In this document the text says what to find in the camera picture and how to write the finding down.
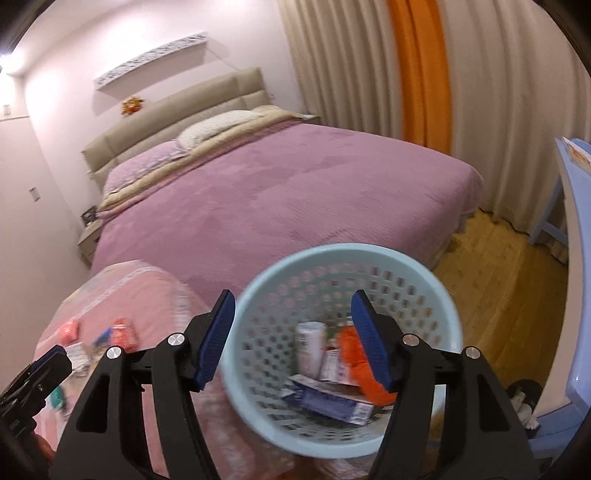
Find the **plastic basket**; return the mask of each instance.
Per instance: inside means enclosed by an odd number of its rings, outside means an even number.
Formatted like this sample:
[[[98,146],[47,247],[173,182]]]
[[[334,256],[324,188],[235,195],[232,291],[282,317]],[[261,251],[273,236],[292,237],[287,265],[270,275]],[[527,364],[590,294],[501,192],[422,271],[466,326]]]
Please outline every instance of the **plastic basket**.
[[[326,245],[284,258],[240,296],[222,356],[232,405],[269,442],[315,458],[377,452],[389,415],[363,427],[339,426],[292,410],[280,398],[287,377],[296,373],[296,325],[319,320],[330,326],[346,320],[359,288],[405,333],[416,333],[439,349],[461,351],[456,308],[441,282],[416,260],[364,244]],[[445,387],[438,385],[433,414],[442,409],[444,398]]]

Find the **beige headboard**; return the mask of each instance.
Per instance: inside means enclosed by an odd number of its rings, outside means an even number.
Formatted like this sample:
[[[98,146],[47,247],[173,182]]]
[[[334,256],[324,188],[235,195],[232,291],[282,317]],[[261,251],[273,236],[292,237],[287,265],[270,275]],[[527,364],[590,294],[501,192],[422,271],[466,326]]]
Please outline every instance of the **beige headboard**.
[[[269,103],[261,70],[240,70],[146,106],[95,138],[82,154],[102,189],[114,166],[176,138],[190,125],[229,110],[251,110]]]

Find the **purple bedspread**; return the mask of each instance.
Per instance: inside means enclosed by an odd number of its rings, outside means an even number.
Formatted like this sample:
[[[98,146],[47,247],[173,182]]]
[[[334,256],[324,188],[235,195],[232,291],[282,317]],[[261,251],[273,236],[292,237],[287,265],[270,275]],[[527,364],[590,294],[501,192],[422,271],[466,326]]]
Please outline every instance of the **purple bedspread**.
[[[381,245],[426,262],[478,206],[480,175],[427,148],[300,124],[193,170],[109,222],[92,267],[144,260],[209,305],[317,245]]]

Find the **orange toy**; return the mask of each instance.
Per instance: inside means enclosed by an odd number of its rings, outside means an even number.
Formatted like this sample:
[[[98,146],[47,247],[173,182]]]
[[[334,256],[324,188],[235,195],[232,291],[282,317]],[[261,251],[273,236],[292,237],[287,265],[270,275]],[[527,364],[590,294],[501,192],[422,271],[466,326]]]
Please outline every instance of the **orange toy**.
[[[396,393],[389,393],[374,378],[363,345],[355,327],[345,327],[339,334],[340,356],[350,368],[350,374],[359,384],[367,399],[379,407],[394,403]]]

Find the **orange curtain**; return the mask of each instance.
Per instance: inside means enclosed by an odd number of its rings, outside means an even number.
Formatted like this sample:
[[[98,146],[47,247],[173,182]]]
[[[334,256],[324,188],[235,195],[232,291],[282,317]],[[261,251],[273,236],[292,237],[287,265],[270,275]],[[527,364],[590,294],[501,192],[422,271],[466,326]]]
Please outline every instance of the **orange curtain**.
[[[437,0],[388,0],[400,63],[404,140],[449,154],[452,99]]]

